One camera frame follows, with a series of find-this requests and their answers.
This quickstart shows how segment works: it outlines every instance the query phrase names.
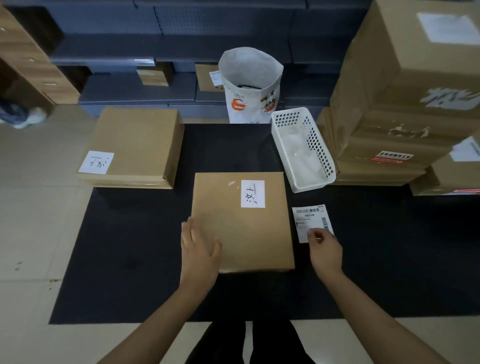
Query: black pants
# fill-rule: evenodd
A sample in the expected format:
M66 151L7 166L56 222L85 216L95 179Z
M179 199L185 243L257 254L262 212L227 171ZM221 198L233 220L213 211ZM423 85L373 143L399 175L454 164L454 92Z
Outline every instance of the black pants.
M185 364L243 364L244 321L212 322ZM314 364L288 320L254 321L250 364Z

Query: white bag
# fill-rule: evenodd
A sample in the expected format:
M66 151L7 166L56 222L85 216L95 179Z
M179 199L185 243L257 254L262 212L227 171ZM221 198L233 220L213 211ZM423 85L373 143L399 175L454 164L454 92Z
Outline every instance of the white bag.
M283 65L255 48L241 47L223 53L222 76L231 124L268 124L280 97Z

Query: hand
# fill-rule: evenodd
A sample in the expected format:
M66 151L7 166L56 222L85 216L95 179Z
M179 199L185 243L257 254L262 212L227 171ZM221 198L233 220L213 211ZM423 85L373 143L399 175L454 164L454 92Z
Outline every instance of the hand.
M222 244L217 238L210 255L211 243L205 241L193 218L181 224L180 288L191 290L203 299L215 284L220 269Z
M310 229L307 237L310 260L318 278L324 281L342 274L342 246L336 237L326 229Z

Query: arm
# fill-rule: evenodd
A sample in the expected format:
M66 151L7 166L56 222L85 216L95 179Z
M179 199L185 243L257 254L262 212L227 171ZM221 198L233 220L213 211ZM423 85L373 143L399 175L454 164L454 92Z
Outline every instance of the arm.
M213 287L220 268L222 246L215 239L212 256L191 218L182 223L180 286L144 323L98 364L158 364Z
M440 354L394 320L342 272L342 247L328 230L308 232L317 276L375 364L448 364Z

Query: blue-gray shelving unit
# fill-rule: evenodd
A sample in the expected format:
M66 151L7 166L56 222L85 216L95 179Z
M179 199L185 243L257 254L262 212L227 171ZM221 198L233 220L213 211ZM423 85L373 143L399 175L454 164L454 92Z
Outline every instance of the blue-gray shelving unit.
M279 108L329 105L340 67L371 0L6 0L42 6L64 33L58 66L92 72L79 99L92 115L108 105L176 108L186 117L227 117L225 95L202 92L196 62L254 47L285 65ZM173 63L169 87L144 86L137 66Z

